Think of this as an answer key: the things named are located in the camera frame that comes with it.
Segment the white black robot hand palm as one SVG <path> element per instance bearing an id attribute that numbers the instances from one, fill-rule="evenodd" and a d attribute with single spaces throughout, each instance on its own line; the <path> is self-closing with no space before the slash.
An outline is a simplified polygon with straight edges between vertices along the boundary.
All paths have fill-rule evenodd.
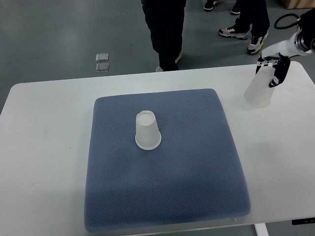
<path id="1" fill-rule="evenodd" d="M 267 58 L 280 58 L 294 57 L 294 56 L 307 56 L 312 53 L 312 49 L 305 45 L 302 34 L 294 34 L 290 39 L 273 44 L 261 51 L 261 57 Z"/>

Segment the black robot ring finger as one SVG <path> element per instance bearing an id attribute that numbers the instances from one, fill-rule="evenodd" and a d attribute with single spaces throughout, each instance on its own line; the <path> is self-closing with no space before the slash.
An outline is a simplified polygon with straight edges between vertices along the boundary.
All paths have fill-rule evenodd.
<path id="1" fill-rule="evenodd" d="M 255 71 L 256 74 L 258 73 L 262 65 L 263 65 L 263 58 L 260 56 L 256 63 L 256 71 Z"/>

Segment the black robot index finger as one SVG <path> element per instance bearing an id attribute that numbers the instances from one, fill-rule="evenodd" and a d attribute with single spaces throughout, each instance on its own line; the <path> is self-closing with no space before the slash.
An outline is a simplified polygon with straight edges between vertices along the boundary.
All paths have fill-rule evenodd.
<path id="1" fill-rule="evenodd" d="M 271 60 L 271 65 L 273 68 L 277 68 L 278 66 L 278 58 L 272 59 Z"/>

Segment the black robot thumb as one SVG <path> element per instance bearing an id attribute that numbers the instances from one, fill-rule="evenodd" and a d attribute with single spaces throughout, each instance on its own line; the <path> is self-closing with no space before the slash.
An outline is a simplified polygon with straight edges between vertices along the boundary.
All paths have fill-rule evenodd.
<path id="1" fill-rule="evenodd" d="M 278 66 L 275 68 L 274 76 L 272 80 L 269 82 L 269 87 L 273 88 L 280 84 L 282 84 L 287 76 L 288 69 L 290 67 L 290 58 L 280 56 L 278 59 Z"/>

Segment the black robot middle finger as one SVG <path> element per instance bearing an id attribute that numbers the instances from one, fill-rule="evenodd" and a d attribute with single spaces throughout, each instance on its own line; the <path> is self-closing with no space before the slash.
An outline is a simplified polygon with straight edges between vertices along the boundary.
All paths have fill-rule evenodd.
<path id="1" fill-rule="evenodd" d="M 270 64 L 270 59 L 265 59 L 263 62 L 262 62 L 262 66 L 268 66 Z"/>

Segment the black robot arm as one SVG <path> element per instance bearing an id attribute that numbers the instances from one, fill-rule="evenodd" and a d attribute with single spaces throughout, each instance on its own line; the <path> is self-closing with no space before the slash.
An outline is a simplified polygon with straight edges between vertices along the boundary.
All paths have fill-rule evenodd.
<path id="1" fill-rule="evenodd" d="M 294 16 L 296 21 L 287 26 L 278 26 L 280 20 L 289 16 Z M 274 76 L 268 85 L 270 88 L 284 82 L 292 57 L 307 56 L 315 51 L 315 10 L 311 9 L 301 16 L 288 13 L 278 18 L 274 23 L 274 28 L 278 30 L 288 29 L 293 26 L 297 26 L 297 32 L 290 39 L 263 49 L 257 60 L 256 72 L 270 63 L 275 69 Z"/>

